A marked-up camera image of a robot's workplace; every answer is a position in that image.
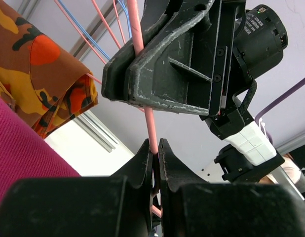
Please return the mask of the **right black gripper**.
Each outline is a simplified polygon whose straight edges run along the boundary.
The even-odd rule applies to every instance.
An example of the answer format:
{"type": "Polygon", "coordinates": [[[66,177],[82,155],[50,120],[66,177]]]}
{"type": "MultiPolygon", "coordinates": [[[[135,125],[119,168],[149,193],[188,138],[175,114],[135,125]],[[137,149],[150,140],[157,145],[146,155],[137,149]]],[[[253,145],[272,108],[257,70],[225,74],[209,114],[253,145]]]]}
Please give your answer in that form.
{"type": "Polygon", "coordinates": [[[127,102],[199,115],[213,133],[238,133],[244,120],[234,103],[227,105],[227,95],[245,7],[245,0],[182,0],[126,69],[127,102]]]}

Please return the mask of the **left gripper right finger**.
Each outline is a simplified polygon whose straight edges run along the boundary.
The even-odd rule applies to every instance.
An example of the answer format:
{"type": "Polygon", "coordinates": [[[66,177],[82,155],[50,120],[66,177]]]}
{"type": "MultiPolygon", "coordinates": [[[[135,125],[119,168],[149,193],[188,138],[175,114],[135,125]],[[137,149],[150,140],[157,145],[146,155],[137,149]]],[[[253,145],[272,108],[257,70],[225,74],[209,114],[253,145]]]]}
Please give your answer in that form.
{"type": "Polygon", "coordinates": [[[305,237],[305,202],[287,188],[208,183],[158,148],[165,237],[305,237]]]}

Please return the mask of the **pink trousers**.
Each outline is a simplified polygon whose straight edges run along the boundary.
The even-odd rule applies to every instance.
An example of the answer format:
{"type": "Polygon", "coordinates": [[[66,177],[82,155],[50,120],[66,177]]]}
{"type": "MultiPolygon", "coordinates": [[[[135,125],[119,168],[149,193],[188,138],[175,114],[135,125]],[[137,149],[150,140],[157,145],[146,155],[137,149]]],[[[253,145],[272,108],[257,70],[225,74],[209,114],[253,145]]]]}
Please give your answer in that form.
{"type": "Polygon", "coordinates": [[[79,173],[0,98],[0,203],[19,179],[78,176],[79,173]]]}

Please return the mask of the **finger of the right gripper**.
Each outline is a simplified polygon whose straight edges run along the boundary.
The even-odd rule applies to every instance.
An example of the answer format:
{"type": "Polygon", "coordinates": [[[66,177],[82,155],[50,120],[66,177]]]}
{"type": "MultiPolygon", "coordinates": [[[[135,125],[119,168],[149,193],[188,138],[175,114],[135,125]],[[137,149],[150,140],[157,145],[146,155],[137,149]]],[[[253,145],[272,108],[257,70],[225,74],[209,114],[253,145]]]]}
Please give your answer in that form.
{"type": "MultiPolygon", "coordinates": [[[[143,43],[147,45],[166,25],[172,15],[181,7],[181,0],[146,0],[144,2],[141,30],[143,43]]],[[[127,101],[124,98],[126,69],[135,60],[133,40],[129,40],[104,66],[102,96],[113,101],[127,101]]]]}

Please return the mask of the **orange camouflage trousers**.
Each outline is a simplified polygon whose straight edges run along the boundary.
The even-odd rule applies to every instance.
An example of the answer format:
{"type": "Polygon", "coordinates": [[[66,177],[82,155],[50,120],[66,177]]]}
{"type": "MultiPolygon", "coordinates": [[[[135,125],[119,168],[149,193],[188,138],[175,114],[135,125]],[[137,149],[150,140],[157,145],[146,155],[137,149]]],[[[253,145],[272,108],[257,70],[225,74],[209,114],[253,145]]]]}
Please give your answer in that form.
{"type": "Polygon", "coordinates": [[[41,138],[98,104],[90,70],[2,0],[0,98],[41,138]]]}

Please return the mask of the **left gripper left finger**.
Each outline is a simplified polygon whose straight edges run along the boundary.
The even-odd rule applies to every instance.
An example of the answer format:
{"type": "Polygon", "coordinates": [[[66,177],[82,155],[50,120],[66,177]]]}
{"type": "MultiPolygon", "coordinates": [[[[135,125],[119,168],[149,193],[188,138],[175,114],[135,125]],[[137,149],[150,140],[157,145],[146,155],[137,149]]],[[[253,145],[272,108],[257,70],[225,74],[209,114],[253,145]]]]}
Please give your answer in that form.
{"type": "Polygon", "coordinates": [[[0,237],[146,237],[151,191],[145,141],[111,176],[17,181],[0,206],[0,237]]]}

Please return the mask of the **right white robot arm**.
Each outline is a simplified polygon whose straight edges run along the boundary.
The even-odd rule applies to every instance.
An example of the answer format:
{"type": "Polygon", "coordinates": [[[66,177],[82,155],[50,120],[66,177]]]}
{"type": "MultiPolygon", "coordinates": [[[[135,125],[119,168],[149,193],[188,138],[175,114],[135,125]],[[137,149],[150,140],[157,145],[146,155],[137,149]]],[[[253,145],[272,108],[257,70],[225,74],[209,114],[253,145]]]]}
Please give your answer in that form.
{"type": "Polygon", "coordinates": [[[230,182],[253,181],[283,162],[248,112],[256,79],[288,45],[276,12],[243,0],[147,0],[144,49],[127,42],[103,69],[102,95],[158,111],[198,115],[228,142],[215,162],[230,182]]]}

